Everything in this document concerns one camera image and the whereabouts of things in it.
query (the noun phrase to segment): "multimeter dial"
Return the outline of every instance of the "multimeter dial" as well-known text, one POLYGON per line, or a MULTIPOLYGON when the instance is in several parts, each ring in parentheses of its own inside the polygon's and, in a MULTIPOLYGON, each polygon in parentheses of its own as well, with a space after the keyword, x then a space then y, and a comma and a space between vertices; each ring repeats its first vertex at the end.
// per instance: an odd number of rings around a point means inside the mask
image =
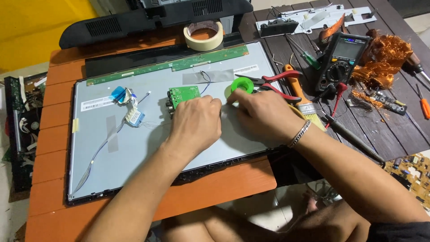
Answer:
POLYGON ((338 61, 333 63, 327 69, 327 80, 332 82, 338 82, 348 79, 350 66, 344 61, 338 61))

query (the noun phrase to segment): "orange table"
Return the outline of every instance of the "orange table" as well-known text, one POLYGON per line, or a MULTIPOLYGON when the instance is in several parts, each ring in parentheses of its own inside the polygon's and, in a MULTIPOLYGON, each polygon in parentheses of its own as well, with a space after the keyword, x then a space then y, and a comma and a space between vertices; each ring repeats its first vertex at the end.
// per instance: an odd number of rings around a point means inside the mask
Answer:
MULTIPOLYGON (((184 43, 181 31, 182 28, 168 28, 149 33, 145 38, 52 52, 33 171, 27 242, 76 241, 110 201, 103 199, 69 208, 64 205, 72 87, 76 80, 86 77, 85 58, 184 43)), ((207 38, 207 34, 200 34, 198 38, 207 38)), ((275 187, 276 181, 266 157, 246 161, 192 183, 170 187, 153 220, 275 187)))

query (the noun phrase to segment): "air vent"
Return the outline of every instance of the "air vent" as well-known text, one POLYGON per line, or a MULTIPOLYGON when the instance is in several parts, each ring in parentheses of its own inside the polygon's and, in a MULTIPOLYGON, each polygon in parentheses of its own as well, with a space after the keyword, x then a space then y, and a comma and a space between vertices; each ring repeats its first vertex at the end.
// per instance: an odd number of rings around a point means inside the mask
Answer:
POLYGON ((92 37, 121 32, 121 27, 115 17, 92 21, 85 25, 92 37))
POLYGON ((222 12, 222 0, 201 0, 193 3, 194 17, 222 12))

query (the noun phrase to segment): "yellow wall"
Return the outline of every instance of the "yellow wall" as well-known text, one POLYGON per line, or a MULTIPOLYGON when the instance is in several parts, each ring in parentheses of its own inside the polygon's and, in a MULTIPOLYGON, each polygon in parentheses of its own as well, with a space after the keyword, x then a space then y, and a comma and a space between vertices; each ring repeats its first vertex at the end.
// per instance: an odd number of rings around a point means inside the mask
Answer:
POLYGON ((49 61, 65 28, 94 17, 88 0, 0 0, 0 74, 49 61))

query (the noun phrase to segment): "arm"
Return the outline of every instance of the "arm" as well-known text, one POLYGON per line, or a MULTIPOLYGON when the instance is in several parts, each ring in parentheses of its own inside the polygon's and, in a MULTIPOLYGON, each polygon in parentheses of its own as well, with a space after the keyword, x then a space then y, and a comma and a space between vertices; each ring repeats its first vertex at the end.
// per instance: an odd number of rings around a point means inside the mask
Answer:
MULTIPOLYGON (((247 94, 237 90, 227 102, 236 100, 239 101, 239 120, 266 139, 288 144, 305 123, 274 92, 247 94)), ((334 140, 317 126, 311 125, 294 149, 367 221, 430 221, 419 201, 399 182, 367 157, 334 140)))
POLYGON ((211 96, 181 102, 169 137, 102 211, 84 241, 143 241, 173 180, 221 136, 220 110, 221 101, 211 96))

